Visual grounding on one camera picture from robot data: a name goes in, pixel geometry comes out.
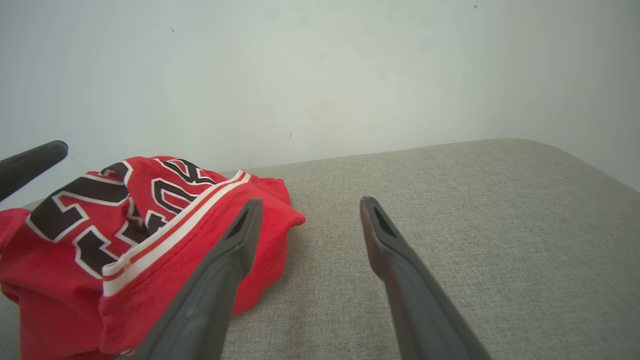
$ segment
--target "gray couch cushion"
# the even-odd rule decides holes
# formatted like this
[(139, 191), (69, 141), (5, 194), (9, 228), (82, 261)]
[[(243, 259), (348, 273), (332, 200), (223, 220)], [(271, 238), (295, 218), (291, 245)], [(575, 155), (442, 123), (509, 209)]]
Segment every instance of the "gray couch cushion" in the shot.
[(307, 223), (225, 359), (399, 358), (358, 217), (376, 197), (497, 359), (640, 356), (640, 193), (554, 147), (487, 140), (251, 170)]
[(20, 313), (18, 305), (0, 294), (0, 359), (20, 359)]

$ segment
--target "printed number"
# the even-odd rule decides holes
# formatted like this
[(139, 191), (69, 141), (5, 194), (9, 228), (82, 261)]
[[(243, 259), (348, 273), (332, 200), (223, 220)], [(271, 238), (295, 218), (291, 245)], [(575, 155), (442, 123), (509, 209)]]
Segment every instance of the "printed number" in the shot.
[(191, 195), (178, 185), (162, 179), (153, 180), (152, 188), (156, 203), (174, 214), (180, 213), (180, 211), (184, 209), (184, 205), (181, 206), (177, 201), (171, 204), (171, 200), (167, 198), (168, 194), (172, 197), (182, 199), (182, 203), (191, 203), (191, 201), (196, 198), (195, 195)]
[[(130, 170), (128, 164), (122, 162), (103, 170), (101, 174), (108, 175), (110, 172), (116, 172), (120, 179), (128, 179)], [(62, 237), (89, 219), (80, 203), (76, 201), (66, 206), (62, 201), (63, 197), (105, 206), (119, 206), (129, 198), (129, 191), (123, 181), (85, 175), (46, 198), (31, 213), (27, 219), (27, 225), (40, 237), (54, 243), (59, 242)], [(132, 218), (135, 218), (137, 209), (130, 209), (129, 213)], [(126, 221), (118, 237), (127, 243), (141, 241), (141, 235), (134, 235), (132, 229), (127, 227), (128, 223)], [(96, 279), (102, 278), (104, 265), (118, 259), (107, 249), (111, 242), (100, 234), (95, 226), (83, 231), (73, 241), (73, 244), (76, 246), (76, 263)]]
[(156, 233), (156, 231), (158, 231), (162, 226), (165, 226), (167, 221), (164, 216), (156, 213), (155, 211), (149, 210), (147, 212), (147, 221), (145, 221), (145, 223), (147, 224), (149, 235), (151, 235)]
[(170, 161), (161, 161), (164, 167), (172, 170), (188, 184), (215, 184), (209, 176), (203, 175), (203, 170), (185, 159), (174, 159)]

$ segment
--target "black number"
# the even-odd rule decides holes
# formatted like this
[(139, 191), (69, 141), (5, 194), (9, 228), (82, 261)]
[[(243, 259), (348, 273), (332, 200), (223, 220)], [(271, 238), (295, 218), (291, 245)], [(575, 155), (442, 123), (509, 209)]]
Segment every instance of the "black number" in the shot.
[(129, 180), (127, 176), (130, 175), (129, 173), (130, 169), (131, 167), (129, 163), (126, 163), (125, 161), (121, 161), (119, 163), (115, 163), (111, 165), (108, 168), (105, 168), (103, 171), (100, 172), (100, 174), (109, 175), (110, 173), (114, 172), (124, 182), (124, 185), (126, 185), (127, 180)]
[(122, 241), (135, 246), (143, 242), (148, 237), (148, 233), (143, 227), (137, 227), (127, 221), (116, 236)]
[(196, 198), (195, 196), (184, 191), (184, 189), (178, 187), (176, 184), (171, 184), (162, 179), (154, 180), (153, 190), (154, 190), (154, 199), (156, 200), (158, 205), (176, 214), (182, 211), (182, 209), (178, 208), (177, 206), (169, 204), (164, 199), (165, 193), (173, 194), (174, 196), (180, 197), (188, 202), (191, 202)]
[[(178, 161), (184, 164), (184, 167), (187, 170), (186, 174), (182, 171), (182, 169), (178, 165), (175, 164)], [(215, 184), (216, 183), (208, 176), (200, 177), (200, 172), (202, 171), (202, 169), (184, 159), (162, 161), (162, 164), (165, 167), (169, 168), (170, 170), (174, 171), (176, 174), (180, 175), (181, 178), (183, 178), (189, 184), (204, 184), (204, 183)]]
[(166, 219), (164, 216), (149, 210), (147, 214), (147, 230), (149, 231), (149, 235), (154, 234), (158, 229), (165, 225)]
[(110, 242), (91, 226), (74, 240), (77, 247), (76, 262), (97, 279), (102, 278), (102, 267), (118, 261), (118, 258), (105, 249)]
[(45, 239), (58, 242), (88, 216), (79, 204), (64, 206), (60, 198), (75, 199), (117, 206), (129, 196), (124, 184), (99, 177), (83, 176), (73, 180), (50, 197), (46, 198), (29, 217), (30, 226)]

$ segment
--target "basketball jersey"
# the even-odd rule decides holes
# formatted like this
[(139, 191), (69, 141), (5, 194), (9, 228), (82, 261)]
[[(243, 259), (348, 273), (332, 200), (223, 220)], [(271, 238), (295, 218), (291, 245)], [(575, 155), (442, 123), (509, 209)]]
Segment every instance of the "basketball jersey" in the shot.
[(305, 218), (280, 179), (233, 178), (177, 158), (130, 158), (55, 191), (0, 257), (3, 293), (20, 307), (25, 360), (112, 359), (144, 340), (246, 201), (264, 216), (233, 314), (256, 305), (284, 270), (287, 232)]

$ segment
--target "white trim stripe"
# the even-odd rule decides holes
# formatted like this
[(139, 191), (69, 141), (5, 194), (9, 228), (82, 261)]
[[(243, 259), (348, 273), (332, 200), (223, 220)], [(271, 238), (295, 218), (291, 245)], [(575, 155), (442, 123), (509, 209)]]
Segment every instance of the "white trim stripe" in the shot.
[[(185, 210), (181, 211), (175, 218), (160, 228), (155, 234), (147, 238), (141, 244), (129, 249), (129, 251), (122, 255), (117, 262), (104, 266), (102, 268), (103, 276), (113, 276), (120, 272), (120, 275), (114, 279), (103, 281), (102, 285), (104, 296), (112, 296), (116, 294), (140, 273), (148, 269), (155, 261), (171, 250), (173, 246), (178, 244), (183, 237), (189, 234), (189, 232), (191, 232), (191, 230), (193, 230), (193, 228), (199, 223), (200, 219), (202, 219), (202, 217), (204, 217), (220, 199), (238, 186), (248, 183), (250, 179), (250, 174), (239, 171), (232, 179), (212, 185), (200, 194), (200, 196), (198, 196)], [(194, 210), (203, 201), (203, 199), (208, 198), (208, 195), (216, 189), (219, 191), (211, 196), (210, 199), (206, 200), (205, 203), (197, 210)], [(186, 221), (176, 229), (173, 234), (166, 237), (157, 245), (157, 247), (149, 251), (137, 261), (133, 263), (131, 262), (135, 255), (158, 241), (163, 234), (167, 233), (169, 229), (175, 227), (176, 224), (184, 218), (186, 218)]]

